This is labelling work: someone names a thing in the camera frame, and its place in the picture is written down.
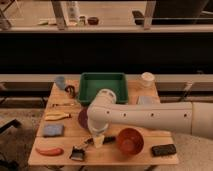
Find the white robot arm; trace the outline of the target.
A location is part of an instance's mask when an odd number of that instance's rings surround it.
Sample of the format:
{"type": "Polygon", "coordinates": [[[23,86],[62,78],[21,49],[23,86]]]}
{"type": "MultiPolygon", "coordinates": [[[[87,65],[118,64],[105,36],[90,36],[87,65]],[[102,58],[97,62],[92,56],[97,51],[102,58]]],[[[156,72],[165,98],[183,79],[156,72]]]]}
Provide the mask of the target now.
{"type": "Polygon", "coordinates": [[[177,102],[117,104],[116,94],[101,89],[87,110],[93,137],[103,135],[110,124],[124,124],[213,139],[213,103],[177,102]]]}

